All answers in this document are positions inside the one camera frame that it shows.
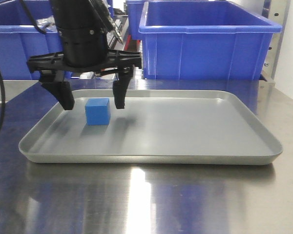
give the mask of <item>black cable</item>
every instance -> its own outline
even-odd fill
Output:
[[[36,20],[34,19],[34,17],[31,15],[30,10],[28,9],[27,5],[25,4],[25,2],[23,0],[20,0],[21,6],[23,7],[27,17],[29,18],[30,22],[32,23],[32,25],[35,27],[35,29],[42,33],[42,34],[46,34],[46,32],[44,30],[41,30],[38,25]]]
[[[3,125],[4,114],[5,114],[5,88],[3,83],[3,77],[0,72],[0,91],[1,91],[1,113],[0,113],[0,130]]]

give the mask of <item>stainless steel table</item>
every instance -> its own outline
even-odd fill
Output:
[[[141,80],[131,88],[170,85]],[[284,145],[267,166],[31,163],[17,144],[54,103],[34,85],[7,104],[0,234],[293,234],[293,100],[280,91],[257,108]]]

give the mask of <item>blue plastic bin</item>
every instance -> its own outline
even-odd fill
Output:
[[[131,34],[131,38],[134,40],[142,40],[143,35],[139,33],[139,23],[141,19],[143,5],[146,1],[152,1],[152,0],[126,0],[130,34]]]
[[[52,15],[48,0],[26,0],[35,19]],[[4,79],[38,79],[26,65],[30,56],[62,50],[58,33],[36,31],[18,0],[0,3],[0,70]]]
[[[230,1],[145,2],[144,76],[258,80],[272,35],[281,30]]]

